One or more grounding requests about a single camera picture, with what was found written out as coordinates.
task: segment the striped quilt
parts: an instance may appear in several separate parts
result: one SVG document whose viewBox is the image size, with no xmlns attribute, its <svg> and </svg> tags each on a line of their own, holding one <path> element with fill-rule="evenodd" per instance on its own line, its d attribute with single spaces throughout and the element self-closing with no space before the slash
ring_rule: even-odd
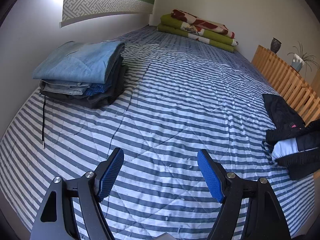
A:
<svg viewBox="0 0 320 240">
<path fill-rule="evenodd" d="M 227 171 L 244 179 L 266 177 L 296 233 L 314 207 L 312 175 L 291 181 L 261 149 L 274 128 L 262 94 L 276 92 L 239 53 L 145 27 L 126 41 L 125 91 L 113 105 L 92 110 L 44 98 L 36 90 L 18 111 L 0 143 L 0 189 L 31 230 L 55 176 L 73 179 L 94 170 L 115 147 L 124 165 L 101 203 L 116 239 L 206 239 L 220 204 L 197 166 L 207 149 Z M 240 239 L 248 201 L 234 233 Z M 82 239 L 88 239 L 78 199 Z"/>
</svg>

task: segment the blue and white striped blanket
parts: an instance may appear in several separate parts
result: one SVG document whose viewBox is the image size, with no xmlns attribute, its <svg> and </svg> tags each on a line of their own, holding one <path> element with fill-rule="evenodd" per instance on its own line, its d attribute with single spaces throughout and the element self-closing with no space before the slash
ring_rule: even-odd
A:
<svg viewBox="0 0 320 240">
<path fill-rule="evenodd" d="M 262 93 L 276 93 L 239 53 L 229 53 L 153 27 L 120 37 L 126 41 L 125 92 L 113 105 L 91 110 L 44 98 L 36 90 L 12 120 L 0 143 L 0 188 L 31 230 L 42 198 L 61 175 L 94 170 L 115 147 L 124 165 L 102 210 L 116 239 L 205 239 L 220 204 L 197 166 L 197 152 L 241 178 L 266 177 L 294 234 L 314 207 L 312 175 L 291 181 L 270 165 L 261 149 L 274 128 Z M 77 200 L 76 220 L 88 239 Z M 234 239 L 244 225 L 243 201 Z"/>
</svg>

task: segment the metal screw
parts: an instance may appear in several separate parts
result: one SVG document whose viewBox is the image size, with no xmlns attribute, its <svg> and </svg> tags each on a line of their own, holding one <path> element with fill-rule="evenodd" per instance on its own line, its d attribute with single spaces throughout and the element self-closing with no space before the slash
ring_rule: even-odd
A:
<svg viewBox="0 0 320 240">
<path fill-rule="evenodd" d="M 260 178 L 260 182 L 262 184 L 266 184 L 268 182 L 268 180 L 266 178 L 262 177 L 262 178 Z"/>
<path fill-rule="evenodd" d="M 228 172 L 228 173 L 227 173 L 227 177 L 228 177 L 229 179 L 234 179 L 234 178 L 236 177 L 236 175 L 235 175 L 233 172 Z"/>
<path fill-rule="evenodd" d="M 93 172 L 93 171 L 88 171 L 88 172 L 85 174 L 85 176 L 86 176 L 87 178 L 91 178 L 93 175 L 94 175 L 94 172 Z"/>
<path fill-rule="evenodd" d="M 61 177 L 55 177 L 54 179 L 53 179 L 53 182 L 54 183 L 59 183 L 61 181 Z"/>
</svg>

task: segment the gray folded jeans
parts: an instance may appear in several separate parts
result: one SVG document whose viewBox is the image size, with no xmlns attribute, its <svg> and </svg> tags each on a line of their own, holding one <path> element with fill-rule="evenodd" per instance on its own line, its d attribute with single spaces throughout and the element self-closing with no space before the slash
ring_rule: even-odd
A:
<svg viewBox="0 0 320 240">
<path fill-rule="evenodd" d="M 83 95 L 83 93 L 91 86 L 91 83 L 72 82 L 63 80 L 42 79 L 39 87 L 43 91 L 59 93 L 65 95 Z"/>
</svg>

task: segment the folded blanket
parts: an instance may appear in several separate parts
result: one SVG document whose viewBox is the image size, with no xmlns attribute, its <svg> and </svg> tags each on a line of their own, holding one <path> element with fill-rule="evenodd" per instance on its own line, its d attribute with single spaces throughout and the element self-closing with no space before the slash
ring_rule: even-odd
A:
<svg viewBox="0 0 320 240">
<path fill-rule="evenodd" d="M 120 68 L 123 61 L 123 57 L 119 57 L 116 63 L 114 64 L 113 68 L 111 69 L 111 72 L 108 76 L 108 79 L 105 84 L 91 84 L 91 86 L 85 91 L 86 96 L 94 96 L 98 93 L 104 93 L 106 92 L 111 86 L 113 82 L 113 74 L 117 68 Z"/>
<path fill-rule="evenodd" d="M 213 31 L 209 31 L 197 26 L 194 26 L 190 23 L 180 21 L 178 19 L 172 18 L 171 14 L 165 14 L 161 17 L 161 24 L 173 27 L 175 29 L 181 29 L 188 33 L 193 33 L 198 36 L 202 36 L 214 41 L 218 41 L 224 44 L 228 44 L 231 46 L 237 46 L 238 42 L 235 39 L 229 38 L 227 36 L 221 35 L 219 33 L 215 33 Z"/>
<path fill-rule="evenodd" d="M 127 66 L 121 66 L 114 72 L 114 82 L 110 89 L 104 93 L 99 93 L 94 96 L 70 96 L 64 94 L 51 93 L 40 90 L 40 93 L 44 96 L 56 99 L 61 102 L 76 104 L 91 109 L 100 108 L 104 105 L 111 105 L 124 91 L 124 74 L 127 71 Z"/>
<path fill-rule="evenodd" d="M 90 86 L 91 83 L 50 79 L 42 79 L 39 84 L 43 91 L 66 95 L 83 95 Z"/>
<path fill-rule="evenodd" d="M 33 79 L 104 84 L 124 51 L 124 42 L 80 43 L 70 41 L 52 52 L 33 72 Z"/>
<path fill-rule="evenodd" d="M 184 11 L 180 11 L 180 10 L 175 9 L 172 11 L 171 16 L 173 18 L 180 20 L 180 21 L 190 23 L 194 26 L 197 26 L 197 27 L 209 30 L 209 31 L 213 31 L 215 33 L 220 33 L 220 34 L 226 35 L 227 37 L 232 38 L 232 39 L 235 37 L 235 33 L 229 31 L 225 25 L 220 24 L 220 23 L 207 21 L 207 20 L 203 20 L 201 18 L 198 18 L 197 16 L 193 16 L 192 14 L 186 13 Z"/>
<path fill-rule="evenodd" d="M 210 40 L 208 38 L 201 37 L 201 36 L 198 36 L 198 35 L 194 35 L 192 33 L 188 33 L 188 32 L 185 32 L 183 30 L 180 30 L 180 29 L 175 29 L 175 28 L 170 27 L 170 26 L 159 24 L 158 25 L 158 31 L 164 32 L 164 33 L 171 33 L 171 34 L 175 34 L 175 35 L 179 35 L 179 36 L 183 36 L 183 37 L 187 37 L 187 38 L 190 38 L 190 39 L 193 39 L 193 40 L 196 40 L 196 41 L 201 41 L 201 42 L 204 42 L 206 44 L 210 44 L 210 45 L 215 46 L 215 47 L 220 48 L 220 49 L 224 49 L 224 50 L 227 50 L 227 51 L 230 51 L 230 52 L 234 52 L 234 47 L 233 46 L 230 46 L 230 45 L 227 45 L 227 44 L 223 44 L 223 43 L 218 42 L 218 41 L 213 41 L 213 40 Z"/>
</svg>

